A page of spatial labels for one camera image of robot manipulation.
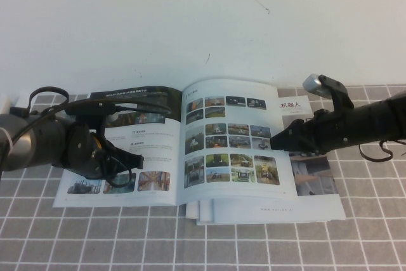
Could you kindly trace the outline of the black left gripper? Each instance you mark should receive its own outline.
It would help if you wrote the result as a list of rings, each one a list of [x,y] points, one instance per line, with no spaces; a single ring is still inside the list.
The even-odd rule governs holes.
[[[95,132],[85,122],[73,122],[67,128],[62,167],[89,180],[103,178],[102,163],[107,154],[108,167],[143,169],[143,156],[116,147]]]

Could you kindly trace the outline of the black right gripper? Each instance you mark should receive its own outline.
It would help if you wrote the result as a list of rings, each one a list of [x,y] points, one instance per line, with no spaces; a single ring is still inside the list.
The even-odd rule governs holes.
[[[308,120],[296,119],[270,139],[272,150],[326,154],[357,145],[356,108],[320,109]]]

